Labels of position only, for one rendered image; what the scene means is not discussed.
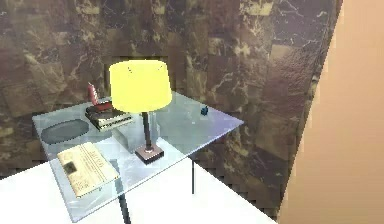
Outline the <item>glass side table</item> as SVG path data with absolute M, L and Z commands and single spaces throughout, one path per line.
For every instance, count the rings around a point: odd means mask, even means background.
M 241 120 L 212 107 L 209 108 L 208 114 L 203 116 L 200 111 L 205 107 L 204 104 L 174 92 L 168 106 L 149 114 L 151 140 L 163 149 L 164 156 L 145 164 L 135 154 L 135 150 L 145 144 L 142 117 L 134 114 L 129 123 L 99 131 L 85 116 L 85 110 L 90 105 L 87 102 L 32 118 L 74 223 L 243 124 Z M 87 122 L 89 131 L 75 139 L 57 144 L 47 144 L 41 140 L 43 129 L 73 119 Z M 57 159 L 57 154 L 86 142 L 95 144 L 104 158 L 115 165 L 119 179 L 77 198 Z

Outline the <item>yellow shade table lamp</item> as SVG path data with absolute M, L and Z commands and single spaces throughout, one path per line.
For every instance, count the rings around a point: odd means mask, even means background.
M 128 113 L 141 113 L 145 145 L 135 154 L 145 163 L 164 155 L 151 141 L 149 113 L 162 109 L 172 101 L 167 64 L 154 59 L 131 59 L 109 67 L 112 105 Z

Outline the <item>dark stacked books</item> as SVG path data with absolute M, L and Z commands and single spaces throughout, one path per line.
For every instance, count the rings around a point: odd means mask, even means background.
M 92 105 L 86 108 L 85 116 L 99 130 L 106 130 L 113 125 L 130 122 L 132 116 L 128 112 L 114 109 L 111 102 Z

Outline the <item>red spray bottle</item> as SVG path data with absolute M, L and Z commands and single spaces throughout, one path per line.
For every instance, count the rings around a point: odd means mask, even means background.
M 90 101 L 96 111 L 105 111 L 112 108 L 112 104 L 110 101 L 102 103 L 99 102 L 98 93 L 95 89 L 95 86 L 91 83 L 88 84 L 88 93 Z

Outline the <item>beige folded newspaper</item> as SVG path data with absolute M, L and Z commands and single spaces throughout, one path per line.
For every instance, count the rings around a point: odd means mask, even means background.
M 57 158 L 77 198 L 119 178 L 118 171 L 91 142 L 68 148 Z

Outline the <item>grey oval dish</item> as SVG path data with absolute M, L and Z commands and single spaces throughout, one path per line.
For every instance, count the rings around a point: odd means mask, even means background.
M 75 139 L 89 131 L 89 124 L 81 119 L 63 121 L 47 127 L 41 132 L 41 140 L 57 144 Z

